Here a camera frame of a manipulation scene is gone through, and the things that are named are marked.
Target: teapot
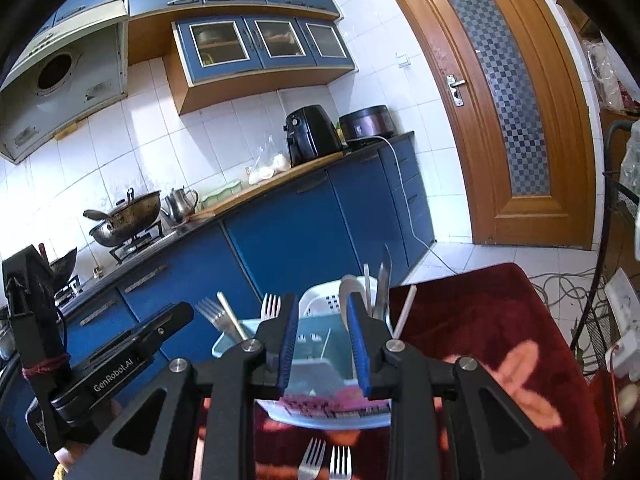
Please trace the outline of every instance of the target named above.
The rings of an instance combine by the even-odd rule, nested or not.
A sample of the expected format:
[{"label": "teapot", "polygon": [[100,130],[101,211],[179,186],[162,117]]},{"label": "teapot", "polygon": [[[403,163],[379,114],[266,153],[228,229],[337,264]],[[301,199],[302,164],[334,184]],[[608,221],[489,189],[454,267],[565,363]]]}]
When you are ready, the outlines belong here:
[{"label": "teapot", "polygon": [[[187,195],[193,193],[193,203],[187,199]],[[171,220],[180,224],[184,222],[187,217],[192,215],[196,210],[196,205],[200,196],[197,191],[190,189],[185,191],[183,187],[180,189],[172,189],[171,193],[164,197],[164,201],[168,205],[169,212],[161,209],[162,212],[167,215]]]}]

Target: checkered glass pattern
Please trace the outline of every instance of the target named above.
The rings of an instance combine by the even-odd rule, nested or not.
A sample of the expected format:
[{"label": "checkered glass pattern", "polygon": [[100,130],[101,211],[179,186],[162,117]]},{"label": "checkered glass pattern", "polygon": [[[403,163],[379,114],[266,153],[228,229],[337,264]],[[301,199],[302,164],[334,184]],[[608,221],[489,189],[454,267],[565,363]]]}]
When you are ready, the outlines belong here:
[{"label": "checkered glass pattern", "polygon": [[514,196],[549,195],[545,135],[520,49],[494,0],[449,0],[494,97]]}]

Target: plastic bag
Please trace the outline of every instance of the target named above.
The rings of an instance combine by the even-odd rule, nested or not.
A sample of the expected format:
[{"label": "plastic bag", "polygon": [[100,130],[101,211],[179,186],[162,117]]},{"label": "plastic bag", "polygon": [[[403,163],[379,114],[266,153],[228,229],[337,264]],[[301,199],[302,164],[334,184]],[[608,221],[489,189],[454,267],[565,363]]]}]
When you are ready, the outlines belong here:
[{"label": "plastic bag", "polygon": [[291,164],[282,153],[276,149],[273,136],[258,149],[258,158],[249,173],[249,184],[257,184],[261,180],[269,180],[275,174],[291,169]]}]

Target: silver fork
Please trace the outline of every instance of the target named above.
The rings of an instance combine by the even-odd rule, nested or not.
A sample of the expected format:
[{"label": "silver fork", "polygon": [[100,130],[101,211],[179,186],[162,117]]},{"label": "silver fork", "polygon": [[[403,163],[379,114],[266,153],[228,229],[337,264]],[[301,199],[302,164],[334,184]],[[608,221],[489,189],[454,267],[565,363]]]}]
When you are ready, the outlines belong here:
[{"label": "silver fork", "polygon": [[273,319],[280,313],[280,296],[275,294],[265,294],[262,300],[262,308],[260,310],[260,321]]},{"label": "silver fork", "polygon": [[326,442],[319,438],[312,438],[306,446],[305,455],[298,468],[298,480],[316,480],[322,467],[324,447]]},{"label": "silver fork", "polygon": [[195,307],[219,332],[224,332],[236,343],[242,342],[241,335],[221,305],[209,298],[205,298],[196,303]]},{"label": "silver fork", "polygon": [[329,464],[329,480],[351,480],[351,448],[334,446]]}]

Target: red string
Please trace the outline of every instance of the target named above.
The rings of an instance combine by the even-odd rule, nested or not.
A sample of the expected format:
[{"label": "red string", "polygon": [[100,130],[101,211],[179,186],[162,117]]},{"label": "red string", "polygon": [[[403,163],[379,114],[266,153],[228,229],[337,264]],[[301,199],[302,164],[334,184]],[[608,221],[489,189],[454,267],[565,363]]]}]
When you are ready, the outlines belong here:
[{"label": "red string", "polygon": [[29,377],[34,375],[42,375],[47,374],[49,372],[53,372],[60,367],[63,367],[65,364],[69,362],[71,356],[67,353],[60,354],[57,357],[51,357],[49,359],[44,359],[44,361],[40,361],[38,364],[31,368],[23,368],[22,376],[25,379],[29,379]]},{"label": "red string", "polygon": [[616,422],[618,424],[618,430],[620,432],[620,440],[622,441],[622,447],[626,446],[626,435],[625,435],[625,427],[622,424],[622,416],[620,415],[620,407],[618,406],[618,393],[616,391],[616,378],[613,375],[613,352],[618,350],[620,347],[616,345],[611,354],[609,356],[609,370],[611,374],[611,393],[613,395],[613,407],[616,412]]}]

